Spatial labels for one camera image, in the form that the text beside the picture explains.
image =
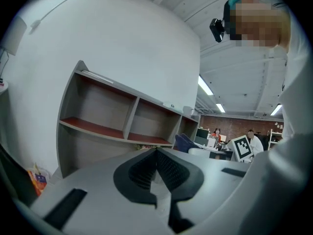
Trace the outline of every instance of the wooden shelf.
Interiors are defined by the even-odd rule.
[[[280,137],[282,137],[282,133],[280,133],[280,132],[273,132],[273,129],[270,130],[270,136],[269,136],[269,142],[268,142],[268,150],[270,149],[270,145],[271,144],[279,143],[279,142],[271,141],[273,136],[280,136]]]
[[[136,133],[129,133],[128,140],[136,141],[138,143],[146,143],[150,145],[162,145],[162,146],[172,146],[173,144],[169,143],[163,138],[151,137]]]
[[[199,117],[185,116],[161,101],[89,71],[78,61],[63,93],[57,125],[61,175],[136,150],[134,144],[175,145],[175,134],[191,140]]]
[[[158,137],[150,137],[135,133],[129,133],[128,139],[123,138],[123,132],[119,130],[115,130],[112,128],[108,128],[105,126],[101,126],[98,124],[94,124],[76,117],[69,117],[66,119],[60,120],[60,124],[65,125],[69,128],[72,128],[77,131],[81,131],[93,136],[127,142],[127,143],[139,143],[139,144],[147,144],[147,145],[159,145],[159,146],[172,146],[168,141],[158,138]]]
[[[89,133],[95,136],[100,135],[107,138],[123,139],[122,131],[94,124],[76,117],[62,119],[60,120],[60,123],[72,129]]]

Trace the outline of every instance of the white curved wall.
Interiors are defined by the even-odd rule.
[[[78,60],[158,100],[195,106],[199,38],[174,14],[149,0],[68,0],[29,35],[56,1],[20,12],[28,27],[3,73],[10,101],[3,142],[22,165],[57,168],[57,116]]]

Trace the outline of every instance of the ceiling light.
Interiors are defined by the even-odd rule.
[[[225,113],[225,110],[221,104],[216,104],[216,106],[220,109],[222,113]]]
[[[277,106],[276,106],[276,108],[275,108],[275,110],[273,110],[273,112],[270,114],[271,116],[273,116],[273,115],[275,115],[278,111],[279,111],[279,109],[282,107],[282,105],[281,104],[278,104]]]
[[[207,93],[208,95],[213,95],[213,92],[210,90],[208,85],[204,82],[202,77],[199,76],[198,84],[201,86],[201,88]]]

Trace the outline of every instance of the brick wall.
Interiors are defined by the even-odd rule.
[[[210,133],[213,133],[215,128],[221,129],[221,135],[225,135],[226,141],[246,135],[249,129],[254,132],[261,132],[262,135],[267,135],[268,131],[273,129],[275,132],[282,132],[272,121],[247,120],[229,117],[211,117],[201,116],[200,125],[204,129],[210,128]]]

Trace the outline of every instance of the computer monitor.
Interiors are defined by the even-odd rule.
[[[198,129],[196,136],[206,139],[208,134],[209,134],[208,130]]]
[[[230,140],[227,146],[234,151],[233,161],[242,162],[253,155],[246,135]]]

